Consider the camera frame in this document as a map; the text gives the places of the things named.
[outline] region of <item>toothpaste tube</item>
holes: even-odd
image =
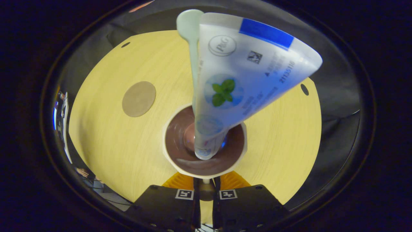
[[[228,14],[200,20],[195,154],[213,157],[240,124],[318,70],[321,56],[272,26]]]

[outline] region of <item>white spoon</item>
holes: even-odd
[[[190,66],[192,68],[193,79],[193,100],[192,108],[195,112],[196,92],[197,92],[197,71],[199,68],[197,55],[197,42],[199,41],[200,17],[204,13],[198,9],[188,9],[179,14],[176,19],[176,26],[179,35],[189,44]]]

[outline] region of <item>round table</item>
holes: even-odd
[[[162,132],[176,109],[192,101],[189,49],[177,31],[129,37],[90,72],[73,103],[69,135],[83,161],[107,186],[135,201],[149,185],[162,185],[176,169],[162,153]],[[156,88],[140,117],[122,110],[135,83]],[[282,204],[306,180],[321,138],[315,84],[306,78],[245,121],[248,151],[235,171],[264,185]],[[201,201],[202,223],[212,223],[212,202]]]

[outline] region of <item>yellow table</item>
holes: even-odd
[[[139,81],[155,86],[156,99],[147,113],[132,118],[123,112],[122,98]],[[298,85],[245,121],[248,151],[235,168],[251,185],[266,186],[282,204],[306,180],[321,137],[315,85],[309,78],[302,83],[308,96]],[[90,170],[135,201],[149,185],[162,185],[176,173],[162,153],[162,131],[192,95],[189,49],[177,31],[132,36],[87,76],[73,104],[69,135]],[[201,207],[202,223],[211,223],[211,202]]]

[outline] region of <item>p&g logo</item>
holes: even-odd
[[[215,36],[209,41],[209,51],[216,56],[225,57],[236,50],[236,41],[229,36]]]

